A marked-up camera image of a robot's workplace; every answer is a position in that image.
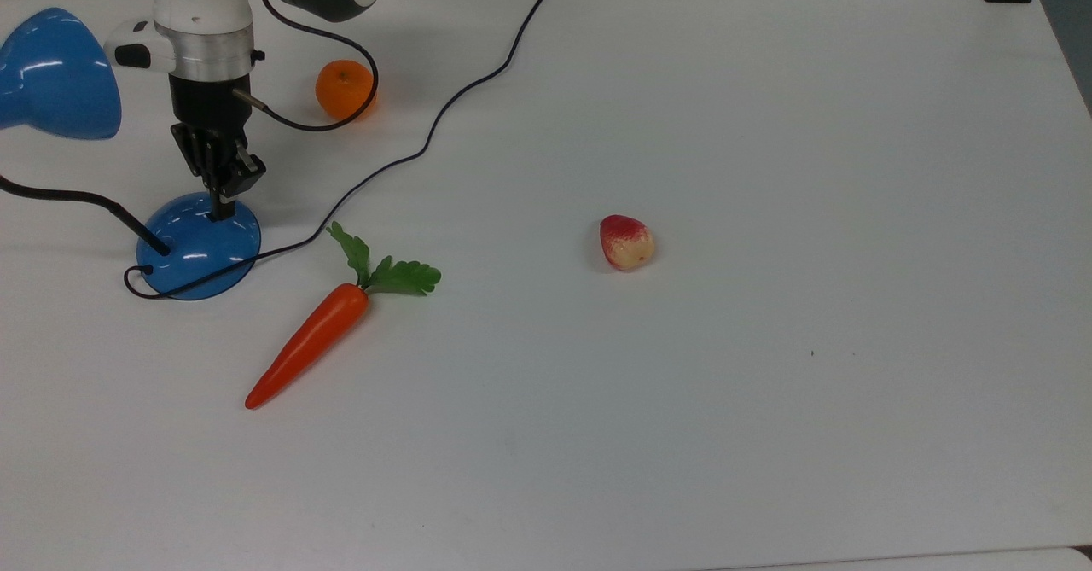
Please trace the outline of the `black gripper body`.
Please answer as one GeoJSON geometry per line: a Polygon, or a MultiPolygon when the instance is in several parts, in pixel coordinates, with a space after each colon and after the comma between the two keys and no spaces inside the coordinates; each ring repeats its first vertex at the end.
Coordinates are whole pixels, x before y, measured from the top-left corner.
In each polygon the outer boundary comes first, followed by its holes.
{"type": "Polygon", "coordinates": [[[194,155],[195,144],[203,134],[233,143],[235,140],[248,143],[245,126],[250,119],[250,105],[235,96],[234,91],[250,91],[250,78],[202,82],[171,76],[171,103],[178,123],[171,127],[171,134],[183,155],[194,155]]]}

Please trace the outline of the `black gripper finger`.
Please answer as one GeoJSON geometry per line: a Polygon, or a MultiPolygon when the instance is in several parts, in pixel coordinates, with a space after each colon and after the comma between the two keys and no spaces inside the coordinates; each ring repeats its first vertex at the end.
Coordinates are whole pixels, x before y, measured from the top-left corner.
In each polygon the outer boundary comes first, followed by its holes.
{"type": "Polygon", "coordinates": [[[264,163],[250,155],[246,144],[236,144],[235,152],[224,163],[224,218],[235,214],[235,199],[250,190],[266,173],[264,163]]]}
{"type": "Polygon", "coordinates": [[[201,178],[210,198],[210,218],[225,218],[226,204],[221,197],[221,162],[225,148],[214,129],[203,129],[190,124],[173,124],[171,134],[189,170],[201,178]]]}

